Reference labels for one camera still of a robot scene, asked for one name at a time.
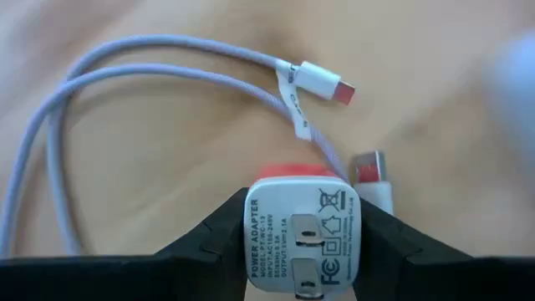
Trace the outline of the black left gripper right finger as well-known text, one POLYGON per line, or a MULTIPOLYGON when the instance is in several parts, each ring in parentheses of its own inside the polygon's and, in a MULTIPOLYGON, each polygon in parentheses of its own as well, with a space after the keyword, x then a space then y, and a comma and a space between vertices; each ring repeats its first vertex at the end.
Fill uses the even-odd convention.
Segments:
POLYGON ((360 200, 358 300, 534 301, 533 257, 473 257, 360 200))

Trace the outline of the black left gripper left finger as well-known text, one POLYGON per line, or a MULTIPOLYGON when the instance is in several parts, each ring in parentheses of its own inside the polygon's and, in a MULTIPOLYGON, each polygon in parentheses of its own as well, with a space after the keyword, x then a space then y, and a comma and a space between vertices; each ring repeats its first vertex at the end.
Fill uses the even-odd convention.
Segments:
POLYGON ((241 188, 188 233, 148 255, 1 261, 3 300, 242 300, 241 188))

